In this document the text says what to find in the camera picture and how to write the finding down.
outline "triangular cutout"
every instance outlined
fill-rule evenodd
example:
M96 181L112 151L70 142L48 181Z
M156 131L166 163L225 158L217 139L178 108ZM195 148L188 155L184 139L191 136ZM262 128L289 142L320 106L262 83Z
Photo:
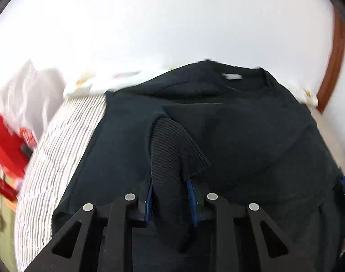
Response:
M265 221L261 222L261 229L270 258L274 259L276 257L288 254L288 248L284 245L277 234L273 232L271 227L269 227Z
M53 254L70 259L72 257L74 246L76 245L79 230L82 223L75 222L67 233L59 240L59 242L52 249Z

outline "red object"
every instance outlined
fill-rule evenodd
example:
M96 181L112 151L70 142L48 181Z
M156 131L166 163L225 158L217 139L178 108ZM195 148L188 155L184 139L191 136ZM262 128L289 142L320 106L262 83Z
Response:
M0 168L10 178L24 178L28 158L22 153L24 140L9 130L0 115Z
M0 194L10 201L16 201L18 192L0 178Z

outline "white plastic bag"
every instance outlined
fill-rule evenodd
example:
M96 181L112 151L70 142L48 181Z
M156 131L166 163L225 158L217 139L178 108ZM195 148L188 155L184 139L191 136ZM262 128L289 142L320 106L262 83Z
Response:
M62 104L64 87L63 78L56 69L36 70L28 60L0 88L0 114L30 148L36 147Z

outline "beige fabric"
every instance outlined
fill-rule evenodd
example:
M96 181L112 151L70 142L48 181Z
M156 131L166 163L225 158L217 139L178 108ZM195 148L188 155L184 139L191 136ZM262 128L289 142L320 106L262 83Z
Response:
M329 151L331 152L337 165L342 169L342 172L345 175L345 154L343 153L341 145L339 144L335 134L328 127L321 113L313 107L309 107L309 109L311 111L312 117L317 123L318 130L320 131L320 134L324 139Z

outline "red bag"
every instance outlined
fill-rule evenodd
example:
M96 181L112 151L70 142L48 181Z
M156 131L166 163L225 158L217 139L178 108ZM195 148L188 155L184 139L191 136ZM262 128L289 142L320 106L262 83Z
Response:
M0 168L10 178L24 178L28 158L22 153L24 140L9 130L0 115Z

